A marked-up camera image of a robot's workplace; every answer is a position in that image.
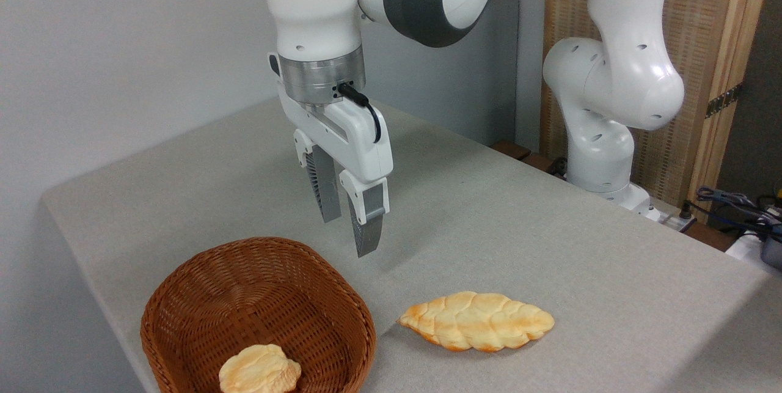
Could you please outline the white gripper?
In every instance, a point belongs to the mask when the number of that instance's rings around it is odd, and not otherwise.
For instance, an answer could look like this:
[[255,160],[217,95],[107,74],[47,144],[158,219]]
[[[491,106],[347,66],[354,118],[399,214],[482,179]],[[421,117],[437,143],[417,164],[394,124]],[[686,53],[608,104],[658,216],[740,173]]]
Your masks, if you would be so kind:
[[382,220],[389,212],[387,178],[393,170],[389,132],[377,111],[381,138],[367,108],[349,100],[323,107],[298,103],[279,84],[279,97],[288,120],[296,127],[294,141],[299,164],[315,193],[325,223],[342,215],[334,160],[345,170],[340,183],[349,199],[350,219],[358,257],[379,246]]

